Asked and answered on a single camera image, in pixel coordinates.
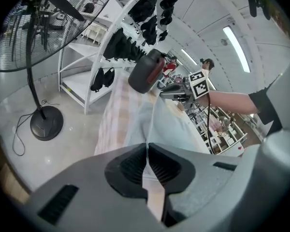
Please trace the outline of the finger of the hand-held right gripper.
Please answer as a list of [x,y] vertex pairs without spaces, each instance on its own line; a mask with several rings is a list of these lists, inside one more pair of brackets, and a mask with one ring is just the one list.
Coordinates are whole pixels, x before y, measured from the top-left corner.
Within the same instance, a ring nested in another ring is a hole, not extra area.
[[175,91],[162,91],[159,96],[163,99],[179,99],[183,97],[183,92]]
[[162,89],[162,92],[166,93],[178,93],[182,92],[182,85],[178,83],[172,83]]

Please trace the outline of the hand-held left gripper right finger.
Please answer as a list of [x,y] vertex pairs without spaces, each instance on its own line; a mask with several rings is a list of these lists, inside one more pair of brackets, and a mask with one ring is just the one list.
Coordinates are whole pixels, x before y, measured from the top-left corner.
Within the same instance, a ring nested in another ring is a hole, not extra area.
[[242,157],[149,144],[149,164],[164,187],[167,228],[230,228],[252,174],[257,147]]

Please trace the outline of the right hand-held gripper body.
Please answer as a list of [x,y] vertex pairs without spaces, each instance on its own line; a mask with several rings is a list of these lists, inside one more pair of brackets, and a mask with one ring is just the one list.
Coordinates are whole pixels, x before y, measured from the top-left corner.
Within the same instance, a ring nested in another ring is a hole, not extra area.
[[184,77],[182,82],[178,83],[181,94],[177,95],[179,101],[177,107],[181,111],[190,109],[199,98],[209,93],[207,79],[207,72],[199,70]]

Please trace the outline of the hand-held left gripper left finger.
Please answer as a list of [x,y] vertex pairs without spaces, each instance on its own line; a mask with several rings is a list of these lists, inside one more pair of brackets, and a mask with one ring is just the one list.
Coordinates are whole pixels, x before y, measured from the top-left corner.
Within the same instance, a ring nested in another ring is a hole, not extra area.
[[145,157],[138,144],[80,160],[35,190],[23,212],[41,232],[162,232],[142,187]]

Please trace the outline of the light blue towel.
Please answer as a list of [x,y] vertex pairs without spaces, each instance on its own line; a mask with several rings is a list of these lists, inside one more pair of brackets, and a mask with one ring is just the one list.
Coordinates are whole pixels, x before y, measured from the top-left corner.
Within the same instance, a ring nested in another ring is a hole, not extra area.
[[172,100],[142,102],[129,121],[124,146],[156,143],[209,154],[205,142],[186,112]]

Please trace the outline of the person's right forearm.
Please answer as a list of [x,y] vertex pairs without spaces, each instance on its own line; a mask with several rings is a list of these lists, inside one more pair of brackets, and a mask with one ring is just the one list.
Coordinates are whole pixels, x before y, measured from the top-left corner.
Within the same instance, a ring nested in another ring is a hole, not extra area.
[[249,95],[244,93],[209,91],[207,95],[198,98],[196,102],[204,106],[211,104],[225,111],[243,115],[259,112]]

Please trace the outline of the short ceiling light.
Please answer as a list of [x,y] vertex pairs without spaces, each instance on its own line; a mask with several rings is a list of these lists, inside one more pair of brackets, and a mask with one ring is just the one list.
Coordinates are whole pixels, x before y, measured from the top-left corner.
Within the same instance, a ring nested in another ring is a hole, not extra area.
[[194,65],[198,65],[198,63],[184,50],[181,49],[181,52],[194,64]]

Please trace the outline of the black thermos jug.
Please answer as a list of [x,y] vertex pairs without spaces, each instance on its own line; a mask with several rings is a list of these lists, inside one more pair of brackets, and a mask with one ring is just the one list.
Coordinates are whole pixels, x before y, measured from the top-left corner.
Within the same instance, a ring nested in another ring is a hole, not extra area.
[[129,75],[128,83],[137,92],[147,93],[166,64],[166,54],[157,49],[152,49],[147,55],[142,56]]

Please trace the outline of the white storage shelving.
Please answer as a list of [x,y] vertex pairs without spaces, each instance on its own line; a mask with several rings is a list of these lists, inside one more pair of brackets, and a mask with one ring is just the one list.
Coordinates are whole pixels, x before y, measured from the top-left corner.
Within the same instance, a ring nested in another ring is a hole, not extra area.
[[219,107],[205,107],[193,104],[186,110],[188,117],[206,144],[209,153],[240,157],[245,151],[243,146],[247,133]]

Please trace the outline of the long ceiling light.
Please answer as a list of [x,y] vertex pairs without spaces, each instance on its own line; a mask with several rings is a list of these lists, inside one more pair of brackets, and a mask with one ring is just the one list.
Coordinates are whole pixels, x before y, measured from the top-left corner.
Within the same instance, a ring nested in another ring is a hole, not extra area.
[[227,27],[223,28],[223,32],[225,33],[225,35],[227,36],[227,38],[231,42],[231,44],[232,44],[240,62],[241,62],[241,65],[242,65],[244,72],[250,73],[250,68],[249,68],[247,58],[244,54],[244,51],[243,51],[237,37],[235,36],[233,30],[231,29],[230,26],[227,26]]

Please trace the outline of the wooden step platform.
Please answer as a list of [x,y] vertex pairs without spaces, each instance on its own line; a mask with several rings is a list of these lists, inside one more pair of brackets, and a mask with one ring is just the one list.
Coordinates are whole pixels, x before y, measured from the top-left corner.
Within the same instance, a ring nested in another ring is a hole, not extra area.
[[29,193],[16,177],[0,145],[0,188],[9,198],[25,204]]

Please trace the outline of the row of black bags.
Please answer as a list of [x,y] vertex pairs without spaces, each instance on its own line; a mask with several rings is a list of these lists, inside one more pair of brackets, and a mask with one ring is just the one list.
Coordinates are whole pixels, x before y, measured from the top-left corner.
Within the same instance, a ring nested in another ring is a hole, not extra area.
[[167,26],[172,22],[176,2],[177,0],[130,0],[105,35],[95,63],[105,58],[106,61],[121,59],[125,63],[134,61],[137,64],[142,56],[149,53],[143,53],[137,42],[124,34],[121,22],[126,15],[137,25],[137,32],[140,33],[143,42],[158,50],[158,44],[168,35]]

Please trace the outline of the white metal shelving rack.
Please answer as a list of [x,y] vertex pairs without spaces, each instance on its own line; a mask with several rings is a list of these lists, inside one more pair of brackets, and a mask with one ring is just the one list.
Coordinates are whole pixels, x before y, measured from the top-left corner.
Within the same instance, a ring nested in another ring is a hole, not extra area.
[[[103,28],[94,21],[87,28],[92,31],[92,27],[97,26],[98,29],[94,30],[94,33],[98,34],[100,31],[104,33],[98,46],[70,43],[59,52],[58,88],[79,103],[84,108],[85,114],[89,112],[90,105],[112,90],[112,81],[119,72],[126,68],[134,68],[136,65],[134,61],[125,63],[121,59],[106,61],[105,58],[102,58],[99,63],[95,63],[105,35],[111,25],[119,18],[123,8],[124,6],[120,6],[116,0],[110,0],[101,14],[98,15],[98,19],[110,16],[107,20],[110,25]],[[140,33],[137,32],[137,25],[132,23],[128,15],[124,17],[121,25],[124,34],[131,36],[132,41],[137,42],[137,46],[143,53],[148,53],[153,49],[153,46],[143,42]]]

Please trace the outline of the black hanging device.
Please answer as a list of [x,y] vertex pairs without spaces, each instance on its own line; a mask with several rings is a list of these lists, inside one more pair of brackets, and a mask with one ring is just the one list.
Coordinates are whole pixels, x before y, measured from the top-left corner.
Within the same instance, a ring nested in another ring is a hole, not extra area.
[[257,8],[261,8],[264,17],[267,20],[271,19],[269,8],[265,0],[248,0],[249,12],[252,17],[257,16]]

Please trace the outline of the large black pedestal fan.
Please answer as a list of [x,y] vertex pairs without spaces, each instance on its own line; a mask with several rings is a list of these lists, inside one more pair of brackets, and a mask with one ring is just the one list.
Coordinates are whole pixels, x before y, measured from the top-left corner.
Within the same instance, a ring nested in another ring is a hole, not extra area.
[[92,14],[83,13],[92,0],[17,0],[8,11],[0,34],[0,72],[26,70],[36,104],[30,130],[41,141],[62,130],[63,115],[38,99],[32,67],[53,56],[79,36],[100,14],[109,0],[99,0]]

